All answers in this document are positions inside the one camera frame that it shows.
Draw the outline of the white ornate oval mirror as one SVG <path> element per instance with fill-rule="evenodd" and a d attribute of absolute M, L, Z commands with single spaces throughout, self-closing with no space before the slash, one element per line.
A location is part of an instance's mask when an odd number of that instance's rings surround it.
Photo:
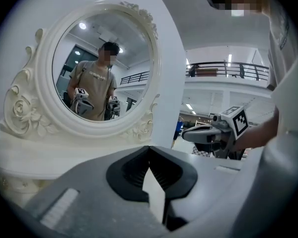
<path fill-rule="evenodd" d="M 97 122 L 78 117 L 61 103 L 54 87 L 52 64 L 57 45 L 75 24 L 106 12 L 127 17 L 143 32 L 152 61 L 151 79 L 141 100 L 124 117 Z M 26 48 L 29 60 L 6 93 L 0 123 L 3 131 L 27 140 L 61 136 L 69 141 L 93 141 L 117 136 L 141 142 L 151 136 L 162 65 L 156 25 L 147 10 L 126 1 L 96 0 L 60 18 L 49 29 L 38 29 L 35 39 L 37 47 Z"/>

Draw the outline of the black balcony railing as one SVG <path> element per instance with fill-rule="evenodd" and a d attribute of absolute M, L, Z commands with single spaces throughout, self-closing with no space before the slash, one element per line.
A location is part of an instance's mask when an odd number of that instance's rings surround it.
<path fill-rule="evenodd" d="M 200 62 L 187 65 L 186 77 L 196 77 L 195 69 L 197 68 L 217 68 L 217 76 L 225 78 L 240 78 L 256 81 L 267 81 L 269 78 L 269 68 L 263 65 L 244 63 L 244 62 L 231 62 L 231 66 L 227 65 L 227 61 L 213 61 L 213 62 Z"/>

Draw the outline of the person's beige t-shirt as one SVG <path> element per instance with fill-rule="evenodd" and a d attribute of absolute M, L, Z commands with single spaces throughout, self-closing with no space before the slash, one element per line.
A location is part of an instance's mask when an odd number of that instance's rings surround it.
<path fill-rule="evenodd" d="M 270 22 L 268 88 L 275 90 L 298 56 L 298 30 L 277 0 L 262 0 L 261 11 Z"/>

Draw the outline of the white vanity drawer unit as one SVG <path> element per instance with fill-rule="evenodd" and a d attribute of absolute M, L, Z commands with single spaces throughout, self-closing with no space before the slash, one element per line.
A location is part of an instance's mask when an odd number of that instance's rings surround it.
<path fill-rule="evenodd" d="M 0 131 L 0 192 L 23 207 L 69 169 L 117 151 L 151 145 L 150 131 L 60 131 L 39 137 L 16 137 Z"/>

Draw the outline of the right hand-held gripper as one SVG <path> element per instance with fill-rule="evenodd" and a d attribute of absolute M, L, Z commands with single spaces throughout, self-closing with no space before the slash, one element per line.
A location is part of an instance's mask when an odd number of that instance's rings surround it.
<path fill-rule="evenodd" d="M 182 132 L 182 138 L 193 143 L 207 143 L 207 136 L 221 134 L 220 143 L 212 144 L 214 157 L 220 159 L 241 159 L 245 150 L 232 152 L 236 140 L 249 128 L 243 106 L 232 106 L 213 116 L 211 125 L 199 125 Z"/>

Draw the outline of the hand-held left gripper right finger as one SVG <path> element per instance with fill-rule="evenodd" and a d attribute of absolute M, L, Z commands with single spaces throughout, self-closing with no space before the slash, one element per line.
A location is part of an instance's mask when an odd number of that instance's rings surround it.
<path fill-rule="evenodd" d="M 160 165 L 168 179 L 165 190 L 166 234 L 150 238 L 242 238 L 234 231 L 238 212 L 247 194 L 240 178 L 248 159 L 242 161 L 201 157 L 164 147 L 149 147 L 150 168 Z"/>

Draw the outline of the brown rectangular block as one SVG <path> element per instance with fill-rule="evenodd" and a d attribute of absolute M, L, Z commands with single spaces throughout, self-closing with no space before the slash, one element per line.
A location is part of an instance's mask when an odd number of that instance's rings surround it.
<path fill-rule="evenodd" d="M 197 68 L 195 69 L 196 77 L 216 77 L 218 74 L 217 68 Z"/>

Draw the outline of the person's right hand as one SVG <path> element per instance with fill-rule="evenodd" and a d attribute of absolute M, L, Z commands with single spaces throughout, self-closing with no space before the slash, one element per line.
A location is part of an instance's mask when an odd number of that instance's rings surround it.
<path fill-rule="evenodd" d="M 220 143 L 221 139 L 222 139 L 221 134 L 208 135 L 207 136 L 207 143 L 208 144 Z"/>

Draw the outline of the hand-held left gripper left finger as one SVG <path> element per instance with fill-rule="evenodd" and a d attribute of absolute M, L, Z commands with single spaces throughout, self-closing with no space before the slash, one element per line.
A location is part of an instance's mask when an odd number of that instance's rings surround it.
<path fill-rule="evenodd" d="M 141 146 L 77 164 L 25 206 L 41 238 L 167 238 L 143 190 L 147 171 L 166 178 L 172 151 Z"/>

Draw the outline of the person's right forearm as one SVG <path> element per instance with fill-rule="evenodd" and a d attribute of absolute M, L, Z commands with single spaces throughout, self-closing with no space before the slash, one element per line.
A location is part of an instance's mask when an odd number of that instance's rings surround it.
<path fill-rule="evenodd" d="M 248 128 L 245 133 L 236 140 L 232 152 L 246 148 L 257 148 L 265 146 L 277 135 L 279 125 L 279 110 L 274 109 L 273 116 L 264 123 Z"/>

